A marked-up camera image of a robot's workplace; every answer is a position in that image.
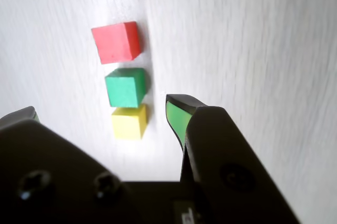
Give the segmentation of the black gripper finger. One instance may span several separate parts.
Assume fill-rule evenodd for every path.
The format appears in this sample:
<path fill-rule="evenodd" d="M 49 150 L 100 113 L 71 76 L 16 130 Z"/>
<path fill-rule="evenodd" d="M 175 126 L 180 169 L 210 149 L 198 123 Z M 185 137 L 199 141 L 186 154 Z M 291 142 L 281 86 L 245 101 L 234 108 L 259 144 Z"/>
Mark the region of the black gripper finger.
<path fill-rule="evenodd" d="M 181 179 L 201 187 L 206 222 L 298 222 L 224 108 L 190 95 L 169 94 L 165 113 L 183 148 Z"/>
<path fill-rule="evenodd" d="M 32 106 L 1 118 L 1 223 L 136 223 L 118 177 Z"/>

